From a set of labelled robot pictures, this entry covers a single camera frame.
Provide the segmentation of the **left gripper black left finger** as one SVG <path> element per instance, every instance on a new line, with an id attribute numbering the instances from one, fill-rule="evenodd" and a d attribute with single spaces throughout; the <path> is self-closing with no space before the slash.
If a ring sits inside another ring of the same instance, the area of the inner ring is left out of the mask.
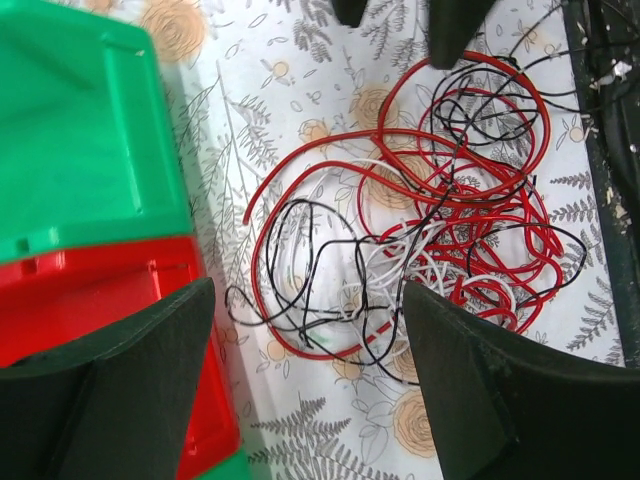
<path id="1" fill-rule="evenodd" d="M 198 279 L 2 368 L 2 478 L 175 478 L 214 300 L 212 280 Z"/>

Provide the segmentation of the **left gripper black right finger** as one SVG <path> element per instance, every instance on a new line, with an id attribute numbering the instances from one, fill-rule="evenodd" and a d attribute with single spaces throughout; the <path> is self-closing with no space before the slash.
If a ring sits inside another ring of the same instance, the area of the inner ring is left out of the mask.
<path id="1" fill-rule="evenodd" d="M 447 479 L 635 479 L 639 373 L 482 320 L 408 282 L 403 314 Z"/>

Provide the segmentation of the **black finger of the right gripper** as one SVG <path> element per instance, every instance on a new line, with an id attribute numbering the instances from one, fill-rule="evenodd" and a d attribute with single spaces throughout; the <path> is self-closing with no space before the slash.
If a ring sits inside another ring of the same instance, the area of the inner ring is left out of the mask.
<path id="1" fill-rule="evenodd" d="M 435 69 L 452 69 L 474 38 L 495 0 L 432 0 L 428 7 L 428 46 Z"/>
<path id="2" fill-rule="evenodd" d="M 367 3 L 367 0 L 331 0 L 336 20 L 351 28 L 360 26 Z"/>

